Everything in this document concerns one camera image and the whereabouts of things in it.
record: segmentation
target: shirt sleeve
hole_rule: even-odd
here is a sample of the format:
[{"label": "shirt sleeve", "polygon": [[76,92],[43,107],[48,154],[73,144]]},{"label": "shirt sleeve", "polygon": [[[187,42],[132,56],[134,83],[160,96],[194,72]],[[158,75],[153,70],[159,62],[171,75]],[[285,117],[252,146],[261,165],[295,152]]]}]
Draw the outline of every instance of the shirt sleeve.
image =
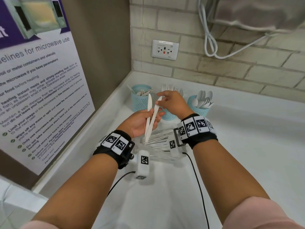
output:
[{"label": "shirt sleeve", "polygon": [[250,197],[227,217],[223,229],[305,229],[288,218],[274,201]]},{"label": "shirt sleeve", "polygon": [[30,221],[20,229],[58,229],[58,227],[42,221]]}]

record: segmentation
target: skin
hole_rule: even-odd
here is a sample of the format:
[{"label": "skin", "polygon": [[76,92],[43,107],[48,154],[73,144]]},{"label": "skin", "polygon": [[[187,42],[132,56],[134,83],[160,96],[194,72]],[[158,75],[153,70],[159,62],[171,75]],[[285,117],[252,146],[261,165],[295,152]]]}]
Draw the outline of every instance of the skin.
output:
[{"label": "skin", "polygon": [[[135,112],[117,128],[131,138],[145,133],[146,119],[154,109]],[[157,114],[154,127],[164,112]],[[107,154],[91,157],[47,201],[32,220],[60,229],[90,229],[101,210],[118,170],[117,162]]]},{"label": "skin", "polygon": [[[194,112],[178,92],[165,91],[157,101],[181,120]],[[216,213],[223,224],[231,211],[249,197],[269,196],[255,178],[217,141],[198,143],[193,148],[194,157]]]},{"label": "skin", "polygon": [[[193,114],[182,96],[175,91],[157,94],[164,96],[156,104],[167,108],[180,119]],[[154,129],[165,113],[158,113]],[[143,110],[132,114],[117,129],[131,138],[145,133],[146,119],[153,115]],[[231,211],[249,197],[269,196],[255,178],[217,141],[198,143],[193,148],[194,157],[223,224]],[[44,221],[60,229],[91,228],[116,176],[118,165],[106,155],[97,154],[88,160],[48,200],[33,220]]]}]

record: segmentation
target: white cable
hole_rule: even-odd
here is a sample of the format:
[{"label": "white cable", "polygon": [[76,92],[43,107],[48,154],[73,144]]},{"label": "white cable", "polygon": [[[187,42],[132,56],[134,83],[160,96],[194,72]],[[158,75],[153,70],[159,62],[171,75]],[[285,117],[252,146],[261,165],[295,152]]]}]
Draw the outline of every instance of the white cable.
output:
[{"label": "white cable", "polygon": [[6,190],[4,191],[4,193],[3,193],[3,195],[2,195],[2,198],[1,198],[1,209],[2,209],[2,211],[3,211],[4,216],[6,217],[7,221],[10,223],[11,227],[12,227],[13,229],[17,229],[16,227],[14,227],[14,225],[13,225],[11,219],[9,218],[9,216],[7,216],[6,211],[5,211],[5,209],[4,209],[5,196],[6,196],[7,191],[8,191],[9,188],[11,187],[11,185],[12,185],[12,184],[10,184],[9,187],[6,188]]},{"label": "white cable", "polygon": [[[210,31],[209,31],[209,28],[208,28],[208,25],[207,25],[207,16],[206,16],[206,10],[204,8],[204,5],[201,3],[201,0],[198,0],[198,11],[199,11],[199,17],[200,17],[200,21],[202,23],[202,26],[203,26],[203,29],[204,29],[204,33],[205,33],[205,36],[204,36],[204,52],[205,54],[208,56],[208,57],[216,57],[218,59],[226,59],[228,57],[231,57],[239,52],[241,52],[242,50],[246,49],[247,47],[249,46],[252,46],[253,44],[261,41],[262,39],[270,36],[270,34],[265,34],[263,37],[255,40],[254,42],[251,42],[250,44],[242,47],[241,49],[227,55],[227,56],[223,56],[223,57],[220,57],[217,55],[217,51],[218,51],[218,45],[217,45],[217,42],[215,40],[215,38],[211,35]],[[207,42],[209,41],[209,45],[211,47],[211,50],[212,50],[212,54],[209,54],[208,51],[207,51]]]}]

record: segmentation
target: left hand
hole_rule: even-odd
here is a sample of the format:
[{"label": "left hand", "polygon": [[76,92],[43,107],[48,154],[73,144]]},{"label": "left hand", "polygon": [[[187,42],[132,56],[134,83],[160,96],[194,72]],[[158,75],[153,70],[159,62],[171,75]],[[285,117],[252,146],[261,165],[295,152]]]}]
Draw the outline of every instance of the left hand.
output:
[{"label": "left hand", "polygon": [[[150,117],[150,119],[153,116],[154,109],[152,108],[149,112],[147,110],[141,110],[138,112],[135,112],[130,117],[128,117],[126,120],[124,120],[123,123],[117,127],[117,130],[122,130],[125,133],[127,133],[131,138],[141,136],[145,133],[146,128],[146,119]],[[156,116],[156,120],[153,125],[153,130],[157,128],[158,123],[161,120],[161,116],[165,115],[165,112],[158,112]]]}]

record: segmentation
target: white brick wall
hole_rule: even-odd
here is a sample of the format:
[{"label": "white brick wall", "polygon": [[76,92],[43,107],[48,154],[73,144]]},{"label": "white brick wall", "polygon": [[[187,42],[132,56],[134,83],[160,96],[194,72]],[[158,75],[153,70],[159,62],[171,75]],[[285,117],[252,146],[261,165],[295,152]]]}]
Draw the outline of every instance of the white brick wall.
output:
[{"label": "white brick wall", "polygon": [[[134,70],[305,103],[305,24],[292,34],[265,38],[218,60],[204,53],[197,1],[131,0]],[[219,24],[209,27],[218,41],[219,56],[264,35]],[[151,57],[153,39],[180,43],[177,60]]]}]

